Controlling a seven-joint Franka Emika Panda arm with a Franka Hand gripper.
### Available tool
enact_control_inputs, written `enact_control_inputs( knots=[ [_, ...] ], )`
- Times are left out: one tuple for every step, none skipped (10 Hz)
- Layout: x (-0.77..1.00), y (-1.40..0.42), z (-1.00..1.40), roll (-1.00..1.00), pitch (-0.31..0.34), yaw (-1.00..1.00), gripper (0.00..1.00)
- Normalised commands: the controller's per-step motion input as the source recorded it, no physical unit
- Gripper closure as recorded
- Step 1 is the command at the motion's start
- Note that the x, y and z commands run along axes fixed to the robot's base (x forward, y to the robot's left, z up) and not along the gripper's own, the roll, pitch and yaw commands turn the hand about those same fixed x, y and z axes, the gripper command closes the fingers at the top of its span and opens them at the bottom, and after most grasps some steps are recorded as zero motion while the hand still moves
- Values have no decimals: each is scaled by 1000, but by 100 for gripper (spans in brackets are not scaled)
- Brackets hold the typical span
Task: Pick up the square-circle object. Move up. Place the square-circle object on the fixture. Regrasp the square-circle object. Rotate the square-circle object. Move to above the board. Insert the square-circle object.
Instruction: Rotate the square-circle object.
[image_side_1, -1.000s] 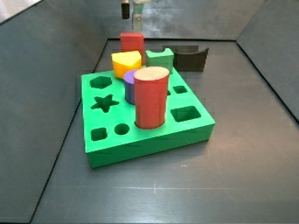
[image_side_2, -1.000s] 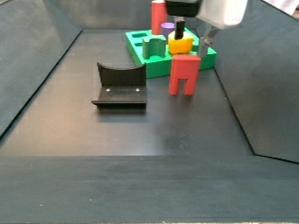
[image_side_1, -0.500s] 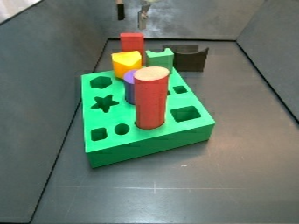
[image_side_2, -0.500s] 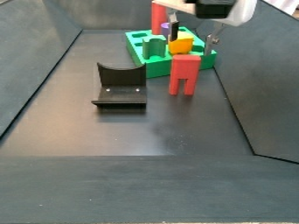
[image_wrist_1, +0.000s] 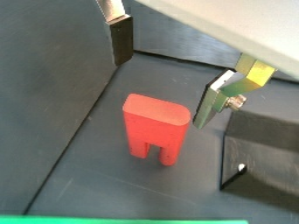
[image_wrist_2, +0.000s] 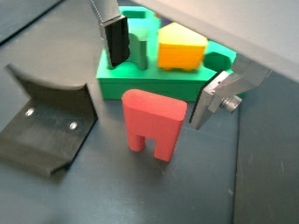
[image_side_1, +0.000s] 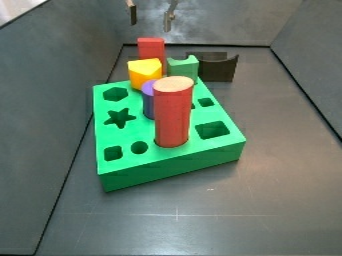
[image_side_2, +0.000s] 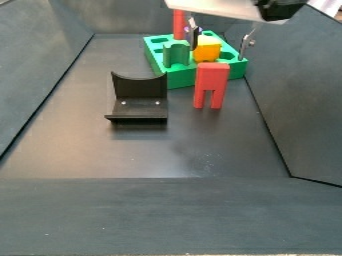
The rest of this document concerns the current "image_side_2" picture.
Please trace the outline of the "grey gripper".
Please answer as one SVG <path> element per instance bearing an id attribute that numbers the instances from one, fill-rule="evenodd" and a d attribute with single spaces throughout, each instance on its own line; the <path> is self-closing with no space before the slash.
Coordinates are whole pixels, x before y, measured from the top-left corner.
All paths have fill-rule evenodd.
<path id="1" fill-rule="evenodd" d="M 253 0 L 165 0 L 165 2 L 170 9 L 266 23 Z M 187 19 L 187 28 L 191 49 L 195 49 L 198 46 L 199 26 L 193 16 Z M 245 58 L 246 49 L 255 45 L 255 35 L 261 28 L 262 24 L 254 23 L 250 33 L 243 36 L 238 60 Z"/>

